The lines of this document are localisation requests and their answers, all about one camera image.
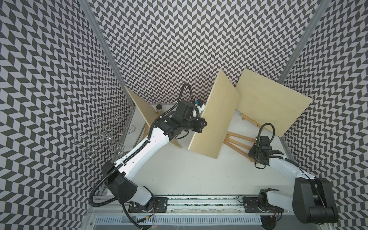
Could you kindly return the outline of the light plywood board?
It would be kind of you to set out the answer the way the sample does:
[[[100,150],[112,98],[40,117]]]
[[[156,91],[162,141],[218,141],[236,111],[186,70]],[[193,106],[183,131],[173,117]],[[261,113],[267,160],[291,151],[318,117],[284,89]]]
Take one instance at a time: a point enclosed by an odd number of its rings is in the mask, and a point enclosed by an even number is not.
[[[245,69],[235,87],[240,94],[236,110],[263,125],[271,123],[282,137],[313,99]]]
[[[141,97],[139,97],[137,94],[135,94],[132,90],[130,90],[128,87],[125,87],[127,90],[127,93],[131,97],[132,101],[134,102],[136,108],[141,113],[145,125],[149,125],[151,127],[152,123],[156,118],[159,117],[159,114],[156,112],[156,110],[148,104],[146,101],[144,101]]]
[[[207,125],[201,133],[193,135],[188,149],[214,159],[218,158],[239,100],[240,94],[225,72],[219,70],[201,116]]]

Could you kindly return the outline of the wooden easel frame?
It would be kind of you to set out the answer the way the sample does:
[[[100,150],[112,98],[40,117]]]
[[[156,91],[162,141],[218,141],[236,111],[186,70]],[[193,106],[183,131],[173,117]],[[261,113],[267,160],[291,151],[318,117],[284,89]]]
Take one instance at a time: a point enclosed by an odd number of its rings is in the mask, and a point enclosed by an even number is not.
[[[144,128],[144,132],[143,132],[143,138],[146,138],[148,136],[149,130],[150,130],[150,127],[149,125],[146,124]]]
[[[240,142],[238,140],[247,141],[247,142],[252,143],[252,144],[256,143],[256,140],[254,138],[250,138],[250,137],[240,135],[240,134],[236,134],[236,133],[233,133],[233,132],[227,132],[226,133],[225,140],[224,140],[223,143],[225,145],[227,145],[228,147],[230,147],[231,149],[235,150],[237,153],[239,153],[242,156],[244,156],[245,158],[247,158],[252,163],[254,163],[255,160],[248,155],[248,152],[243,151],[243,149],[250,151],[252,146],[247,145],[247,144],[245,144],[243,142]]]

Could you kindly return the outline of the wooden easel with label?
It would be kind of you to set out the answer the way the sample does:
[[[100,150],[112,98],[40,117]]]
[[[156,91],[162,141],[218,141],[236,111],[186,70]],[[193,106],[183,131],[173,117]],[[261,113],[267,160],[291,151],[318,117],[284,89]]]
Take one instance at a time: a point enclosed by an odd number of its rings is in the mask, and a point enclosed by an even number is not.
[[[255,122],[254,120],[252,120],[251,118],[249,118],[248,116],[246,116],[245,114],[242,114],[241,115],[242,117],[242,120],[247,120],[247,121],[249,121],[249,122],[251,122],[253,125],[255,125],[255,126],[257,126],[257,127],[261,127],[262,125],[261,124],[259,124],[259,123],[257,123],[257,122]]]

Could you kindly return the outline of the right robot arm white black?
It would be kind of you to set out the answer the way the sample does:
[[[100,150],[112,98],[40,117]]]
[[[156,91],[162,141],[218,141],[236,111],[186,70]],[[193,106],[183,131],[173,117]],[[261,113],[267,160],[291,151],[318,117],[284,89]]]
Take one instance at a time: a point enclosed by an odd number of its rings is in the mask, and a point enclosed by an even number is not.
[[[334,199],[332,184],[325,178],[302,170],[299,165],[283,153],[273,149],[274,137],[263,136],[259,131],[249,156],[255,164],[261,164],[278,171],[293,187],[292,194],[277,189],[262,189],[258,195],[257,205],[263,211],[283,209],[292,212],[304,224],[337,223],[338,210]]]

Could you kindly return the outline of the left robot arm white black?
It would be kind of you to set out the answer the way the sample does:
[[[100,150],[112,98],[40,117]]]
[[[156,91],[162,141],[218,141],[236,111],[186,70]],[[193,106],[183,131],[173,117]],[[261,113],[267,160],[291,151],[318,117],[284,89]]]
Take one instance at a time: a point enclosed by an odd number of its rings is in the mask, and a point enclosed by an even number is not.
[[[191,86],[188,83],[182,86],[174,106],[154,119],[148,135],[136,147],[114,163],[107,162],[103,165],[103,178],[97,182],[88,198],[90,206],[102,207],[113,201],[122,205],[134,202],[141,205],[145,211],[151,211],[155,205],[155,195],[146,187],[136,185],[132,181],[133,177],[150,157],[171,140],[179,138],[183,131],[201,133],[207,125],[201,117],[205,103],[194,100],[192,92],[189,93],[189,101],[183,100],[185,88],[191,89]],[[114,198],[96,203],[94,196],[102,185],[107,186]]]

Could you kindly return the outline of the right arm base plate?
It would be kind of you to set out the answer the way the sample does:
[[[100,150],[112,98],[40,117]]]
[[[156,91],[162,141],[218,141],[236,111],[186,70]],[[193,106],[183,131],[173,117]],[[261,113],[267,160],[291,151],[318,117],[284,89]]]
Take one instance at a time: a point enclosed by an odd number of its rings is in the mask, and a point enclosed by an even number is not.
[[[278,189],[261,189],[258,195],[242,196],[241,203],[243,204],[246,213],[283,213],[284,209],[272,206],[269,204],[266,193],[269,191],[278,191]]]

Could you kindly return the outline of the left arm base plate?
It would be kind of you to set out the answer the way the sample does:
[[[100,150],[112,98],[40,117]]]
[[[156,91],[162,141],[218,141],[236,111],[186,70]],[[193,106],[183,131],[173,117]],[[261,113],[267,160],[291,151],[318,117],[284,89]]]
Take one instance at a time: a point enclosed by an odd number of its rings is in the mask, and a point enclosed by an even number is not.
[[[129,213],[166,213],[168,207],[168,197],[152,197],[144,206],[137,202],[130,202]]]

